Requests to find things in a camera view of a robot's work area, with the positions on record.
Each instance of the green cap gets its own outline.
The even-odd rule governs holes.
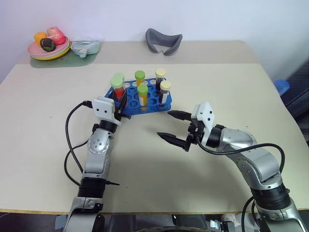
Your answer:
[[[137,92],[139,94],[146,94],[146,93],[148,93],[148,87],[144,84],[141,84],[137,87]]]
[[[142,71],[142,70],[138,70],[138,71],[136,71],[135,72],[135,78],[136,78],[136,80],[143,80],[143,79],[145,79],[145,72],[144,71]]]
[[[115,73],[111,79],[111,85],[113,88],[121,88],[124,85],[125,76],[123,73]]]

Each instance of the pink fruit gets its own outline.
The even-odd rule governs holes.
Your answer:
[[[46,30],[48,38],[54,41],[55,45],[61,45],[65,42],[66,37],[58,27],[52,27]]]

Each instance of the white table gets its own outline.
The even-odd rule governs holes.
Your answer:
[[[280,145],[286,154],[283,182],[297,208],[309,208],[308,146],[244,43],[183,42],[175,56],[164,57],[144,43],[106,42],[95,62],[82,67],[35,69],[25,56],[0,85],[0,212],[67,213],[78,190],[63,170],[67,114],[83,100],[104,96],[114,73],[133,80],[136,70],[144,70],[152,78],[158,67],[172,82],[172,109],[191,112],[209,101],[215,123],[249,131],[259,143]],[[69,126],[72,144],[84,142],[97,122],[91,109],[77,110]],[[251,193],[230,159],[195,145],[185,152],[156,134],[185,138],[187,127],[166,112],[123,119],[109,175],[120,186],[106,187],[103,212],[241,211]],[[276,149],[268,150],[280,161]],[[84,164],[85,148],[76,155]],[[71,157],[68,166],[79,180]]]

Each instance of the red liquid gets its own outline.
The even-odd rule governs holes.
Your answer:
[[[156,81],[155,82],[155,89],[156,90],[160,90],[160,84],[161,84],[161,81]]]
[[[116,88],[115,89],[115,94],[116,94],[116,96],[117,96],[117,99],[120,101],[120,99],[121,99],[121,97],[122,97],[122,95],[123,95],[123,93],[125,92],[125,89],[123,88],[123,87],[121,87],[121,88]]]
[[[163,93],[160,93],[159,95],[159,102],[162,103],[162,99],[163,99]]]

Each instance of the dark fruit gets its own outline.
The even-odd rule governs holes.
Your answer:
[[[56,48],[55,43],[49,38],[43,38],[40,40],[41,48],[43,48],[46,52],[54,51]]]

